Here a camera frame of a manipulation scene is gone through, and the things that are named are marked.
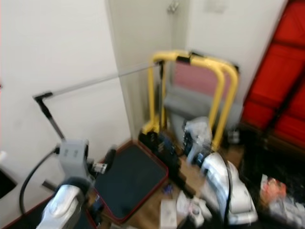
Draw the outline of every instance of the wooden floor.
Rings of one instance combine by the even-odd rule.
[[[243,149],[240,147],[231,147],[226,153],[226,158],[231,161],[236,167],[239,167],[243,157]],[[200,195],[200,187],[204,184],[204,178],[196,166],[188,166],[185,163],[185,157],[181,158],[181,172],[186,176],[186,183],[196,191],[196,196]],[[162,192],[162,188],[171,183],[170,180],[158,189],[131,217],[126,221],[124,226],[129,225],[138,229],[158,229],[160,217],[160,203],[162,199],[177,199],[179,188],[174,185],[173,194],[166,195]],[[101,229],[110,228],[110,221],[104,218]]]

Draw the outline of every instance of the white wall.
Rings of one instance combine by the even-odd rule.
[[[236,102],[242,103],[266,50],[286,0],[191,0],[188,50],[214,55],[239,65],[241,80]]]
[[[19,216],[21,184],[59,138],[32,95],[117,74],[104,0],[3,0],[1,2],[1,146],[4,168],[18,186],[0,199],[0,228]],[[112,144],[130,137],[119,79],[48,100],[68,138],[87,138],[89,156],[102,158]],[[39,185],[59,183],[51,158],[26,191],[26,208],[49,193]]]

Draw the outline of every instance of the black cord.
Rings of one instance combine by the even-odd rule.
[[[21,218],[25,219],[27,221],[27,223],[29,224],[29,228],[31,228],[31,226],[34,226],[33,223],[30,222],[28,216],[26,215],[25,212],[25,207],[24,207],[24,192],[25,192],[25,188],[27,187],[31,177],[34,175],[34,173],[36,172],[36,170],[42,165],[43,162],[45,162],[51,155],[53,155],[54,153],[58,153],[59,148],[56,147],[54,148],[51,152],[49,152],[36,166],[35,168],[29,173],[29,175],[27,176],[27,178],[25,179],[24,183],[22,184],[20,193],[19,193],[19,209],[21,212]]]
[[[228,183],[229,183],[228,199],[227,199],[227,203],[226,203],[225,211],[224,211],[224,228],[227,228],[229,225],[228,224],[228,213],[229,213],[231,196],[232,196],[232,174],[231,174],[230,166],[229,166],[227,159],[225,159],[225,157],[221,153],[219,155],[222,157],[225,167],[227,169]]]

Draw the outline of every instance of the yellow metal frame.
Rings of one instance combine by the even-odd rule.
[[[166,61],[176,61],[178,57],[188,58],[190,60],[190,65],[203,67],[211,69],[215,73],[215,77],[217,78],[217,86],[214,93],[214,99],[212,108],[209,113],[209,126],[212,128],[215,120],[217,111],[219,108],[219,104],[224,92],[224,71],[228,72],[230,75],[230,88],[228,91],[228,94],[226,96],[225,104],[223,111],[220,115],[219,123],[217,125],[216,133],[212,141],[212,148],[213,150],[217,150],[224,132],[224,126],[227,120],[227,117],[229,115],[232,103],[235,98],[235,94],[237,91],[238,86],[238,74],[236,69],[229,63],[217,60],[215,58],[206,58],[206,57],[200,57],[196,55],[189,55],[187,52],[181,52],[181,51],[174,51],[174,52],[158,52],[152,57],[152,64],[164,61],[164,65]],[[166,88],[166,76],[165,76],[165,67],[163,68],[163,88],[162,88],[162,94],[163,94],[163,100],[165,98],[165,88]],[[149,109],[150,109],[150,121],[148,124],[146,124],[142,128],[142,132],[144,134],[148,133],[149,131],[155,131],[159,132],[159,116],[155,115],[155,106],[154,106],[154,74],[153,74],[153,68],[149,68],[148,70],[148,93],[149,93]],[[165,116],[165,108],[162,107],[162,115],[161,115],[161,121],[162,121],[162,128],[166,127],[166,116]]]

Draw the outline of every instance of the black mat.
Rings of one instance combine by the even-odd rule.
[[[111,217],[123,222],[166,178],[167,168],[131,142],[118,150],[111,169],[98,176],[95,188]]]
[[[33,224],[31,228],[29,228],[29,225],[26,220],[19,219],[8,227],[5,227],[4,229],[35,229],[41,221],[42,212],[48,201],[49,200],[42,202],[27,214],[30,223]],[[95,227],[93,227],[90,223],[86,213],[82,212],[81,217],[74,229],[95,229]]]

